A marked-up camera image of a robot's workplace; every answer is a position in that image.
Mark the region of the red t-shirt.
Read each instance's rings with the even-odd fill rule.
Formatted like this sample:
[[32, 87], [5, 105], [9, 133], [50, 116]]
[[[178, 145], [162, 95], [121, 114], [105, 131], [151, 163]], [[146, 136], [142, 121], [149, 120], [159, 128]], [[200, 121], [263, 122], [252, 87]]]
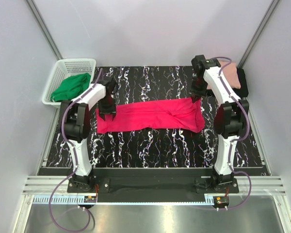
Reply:
[[201, 103], [190, 98], [154, 100], [119, 105], [116, 116], [97, 115], [97, 133], [130, 132], [151, 129], [185, 129], [198, 133], [204, 129], [205, 121]]

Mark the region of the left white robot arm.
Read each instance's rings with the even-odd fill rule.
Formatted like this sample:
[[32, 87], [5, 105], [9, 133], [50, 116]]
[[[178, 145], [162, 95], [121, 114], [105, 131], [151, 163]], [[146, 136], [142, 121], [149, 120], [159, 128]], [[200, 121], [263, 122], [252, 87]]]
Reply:
[[90, 111], [97, 104], [98, 116], [106, 120], [116, 116], [113, 98], [118, 90], [115, 78], [96, 80], [73, 100], [64, 100], [60, 106], [61, 134], [69, 146], [73, 169], [68, 175], [69, 184], [84, 192], [97, 188], [89, 160], [87, 137], [91, 130]]

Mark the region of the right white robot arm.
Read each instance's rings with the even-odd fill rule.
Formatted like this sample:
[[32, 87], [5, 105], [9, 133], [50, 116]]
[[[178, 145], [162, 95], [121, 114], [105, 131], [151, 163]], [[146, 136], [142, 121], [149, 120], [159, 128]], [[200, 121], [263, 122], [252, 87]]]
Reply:
[[204, 55], [197, 55], [191, 63], [195, 74], [189, 91], [192, 102], [205, 96], [210, 87], [219, 105], [213, 122], [219, 140], [217, 159], [209, 181], [198, 187], [224, 193], [233, 186], [236, 145], [245, 140], [250, 131], [249, 103], [233, 91], [224, 76], [223, 70], [231, 64], [231, 59], [221, 65], [219, 57], [206, 59]]

